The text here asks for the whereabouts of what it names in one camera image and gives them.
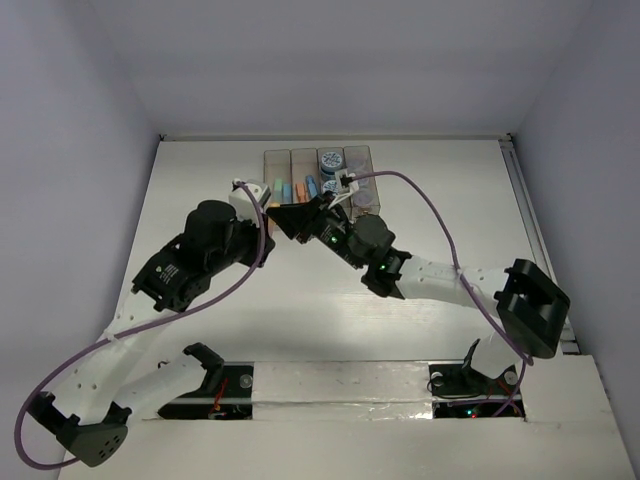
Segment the pink orange highlighter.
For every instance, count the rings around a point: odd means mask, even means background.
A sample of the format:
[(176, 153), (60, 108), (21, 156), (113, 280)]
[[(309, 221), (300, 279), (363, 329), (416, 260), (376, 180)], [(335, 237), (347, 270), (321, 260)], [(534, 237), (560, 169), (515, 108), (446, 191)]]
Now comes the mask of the pink orange highlighter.
[[(279, 206), (280, 204), (277, 202), (272, 202), (269, 205), (270, 208), (277, 208)], [(273, 232), (276, 230), (276, 227), (277, 227), (277, 224), (275, 223), (275, 221), (271, 217), (268, 217), (268, 231), (270, 235), (273, 234)]]

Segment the blue highlighter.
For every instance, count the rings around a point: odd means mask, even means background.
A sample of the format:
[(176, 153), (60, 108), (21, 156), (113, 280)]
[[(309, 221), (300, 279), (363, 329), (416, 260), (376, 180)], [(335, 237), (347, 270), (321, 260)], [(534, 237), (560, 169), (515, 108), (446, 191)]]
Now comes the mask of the blue highlighter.
[(305, 177), (308, 196), (310, 199), (315, 198), (318, 195), (318, 186), (315, 178), (312, 175), (307, 175)]

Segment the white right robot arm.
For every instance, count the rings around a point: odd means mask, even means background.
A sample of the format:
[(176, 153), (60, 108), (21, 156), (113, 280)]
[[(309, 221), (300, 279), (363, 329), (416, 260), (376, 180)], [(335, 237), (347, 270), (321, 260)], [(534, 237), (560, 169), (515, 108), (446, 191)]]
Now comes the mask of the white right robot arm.
[(374, 214), (349, 219), (329, 198), (270, 207), (266, 214), (291, 240), (316, 239), (355, 269), (375, 295), (435, 300), (478, 310), (490, 336), (476, 340), (460, 368), (462, 384), (482, 392), (518, 361), (551, 359), (570, 307), (567, 294), (534, 262), (504, 269), (463, 268), (394, 247), (395, 234)]

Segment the light blue marker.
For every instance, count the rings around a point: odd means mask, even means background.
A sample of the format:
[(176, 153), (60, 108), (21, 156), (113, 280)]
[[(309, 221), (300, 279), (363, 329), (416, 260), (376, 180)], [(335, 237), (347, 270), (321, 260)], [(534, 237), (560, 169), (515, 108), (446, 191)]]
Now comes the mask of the light blue marker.
[(284, 204), (291, 204), (293, 202), (292, 185), (285, 183), (282, 187), (282, 197)]

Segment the blue label putty jar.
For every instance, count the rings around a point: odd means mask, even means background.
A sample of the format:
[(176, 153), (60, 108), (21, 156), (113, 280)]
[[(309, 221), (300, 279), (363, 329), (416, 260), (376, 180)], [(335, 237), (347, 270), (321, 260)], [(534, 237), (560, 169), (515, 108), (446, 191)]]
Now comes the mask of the blue label putty jar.
[(336, 197), (340, 193), (341, 186), (335, 179), (325, 181), (322, 186), (322, 194)]

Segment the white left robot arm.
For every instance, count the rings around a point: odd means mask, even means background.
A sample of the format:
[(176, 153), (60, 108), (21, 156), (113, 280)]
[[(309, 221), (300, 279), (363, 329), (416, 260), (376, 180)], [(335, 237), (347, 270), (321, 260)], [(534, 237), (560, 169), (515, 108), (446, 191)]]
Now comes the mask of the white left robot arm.
[(37, 387), (19, 416), (49, 431), (71, 464), (94, 468), (116, 453), (139, 418), (183, 394), (217, 391), (224, 361), (201, 342), (135, 382), (127, 377), (167, 326), (195, 313), (194, 300), (214, 276), (234, 264), (253, 274), (273, 247), (264, 200), (236, 190), (228, 201), (201, 202), (134, 277), (96, 343), (63, 364), (69, 377), (51, 391)]

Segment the clear paper clip jar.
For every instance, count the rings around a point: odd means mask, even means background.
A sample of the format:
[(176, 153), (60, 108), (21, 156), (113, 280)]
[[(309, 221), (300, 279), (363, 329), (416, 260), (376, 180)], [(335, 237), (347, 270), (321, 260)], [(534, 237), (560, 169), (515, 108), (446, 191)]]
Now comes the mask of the clear paper clip jar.
[(354, 207), (365, 209), (375, 204), (375, 195), (371, 190), (358, 190), (352, 196), (352, 204)]

